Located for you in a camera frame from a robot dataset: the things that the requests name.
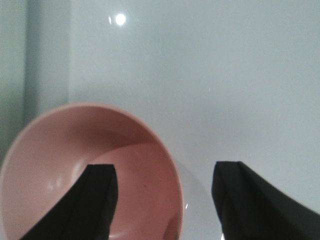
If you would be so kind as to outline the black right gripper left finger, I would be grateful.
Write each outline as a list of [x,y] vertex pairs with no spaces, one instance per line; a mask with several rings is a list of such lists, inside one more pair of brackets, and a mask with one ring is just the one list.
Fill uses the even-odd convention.
[[112,164],[89,164],[24,240],[107,240],[118,202]]

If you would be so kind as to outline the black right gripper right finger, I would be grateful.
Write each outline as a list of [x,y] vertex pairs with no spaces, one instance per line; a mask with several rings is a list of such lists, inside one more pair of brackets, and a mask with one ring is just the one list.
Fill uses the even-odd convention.
[[226,240],[318,240],[320,215],[240,161],[218,161],[212,199]]

